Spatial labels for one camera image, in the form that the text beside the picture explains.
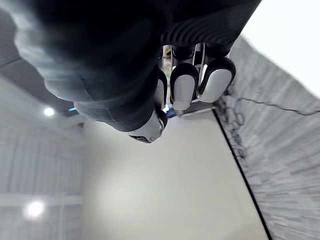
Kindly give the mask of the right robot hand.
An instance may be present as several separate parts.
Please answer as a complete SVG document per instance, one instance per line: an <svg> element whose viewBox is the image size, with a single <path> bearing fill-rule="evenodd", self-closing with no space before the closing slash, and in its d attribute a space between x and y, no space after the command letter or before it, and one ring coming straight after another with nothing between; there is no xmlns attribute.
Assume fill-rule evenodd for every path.
<svg viewBox="0 0 320 240"><path fill-rule="evenodd" d="M236 75L228 55L258 0L3 0L19 55L89 119L152 143L166 100L215 102Z"/></svg>

